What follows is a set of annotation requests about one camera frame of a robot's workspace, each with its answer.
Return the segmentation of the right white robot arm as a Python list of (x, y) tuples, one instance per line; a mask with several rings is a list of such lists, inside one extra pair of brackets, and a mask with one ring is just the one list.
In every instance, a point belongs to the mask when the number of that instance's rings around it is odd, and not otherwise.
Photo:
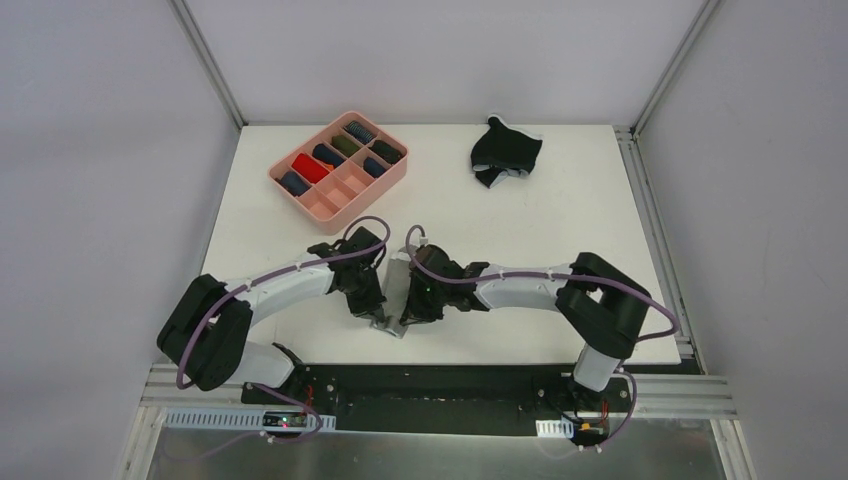
[(441, 320), (447, 306), (463, 312), (558, 312), (584, 341), (568, 397), (590, 410), (605, 400), (616, 368), (631, 357), (651, 299), (644, 287), (591, 252), (580, 253), (570, 264), (522, 270), (488, 262), (461, 265), (428, 245), (415, 253), (400, 322)]

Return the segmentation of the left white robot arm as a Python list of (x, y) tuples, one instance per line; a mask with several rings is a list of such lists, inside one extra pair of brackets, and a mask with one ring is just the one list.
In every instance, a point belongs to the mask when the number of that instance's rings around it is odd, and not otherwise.
[(196, 277), (156, 339), (177, 366), (178, 389), (211, 391), (229, 381), (261, 384), (279, 403), (297, 402), (305, 378), (295, 371), (295, 356), (281, 346), (249, 340), (249, 332), (290, 306), (334, 292), (352, 301), (356, 316), (381, 312), (376, 266), (384, 250), (379, 240), (339, 240), (314, 245), (256, 278)]

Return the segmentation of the grey underwear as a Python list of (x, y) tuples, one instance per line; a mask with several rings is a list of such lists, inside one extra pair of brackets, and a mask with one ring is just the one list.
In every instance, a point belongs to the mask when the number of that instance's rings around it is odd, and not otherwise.
[(382, 311), (374, 315), (370, 327), (401, 339), (408, 327), (401, 322), (410, 291), (410, 261), (406, 248), (393, 253), (381, 283), (385, 301)]

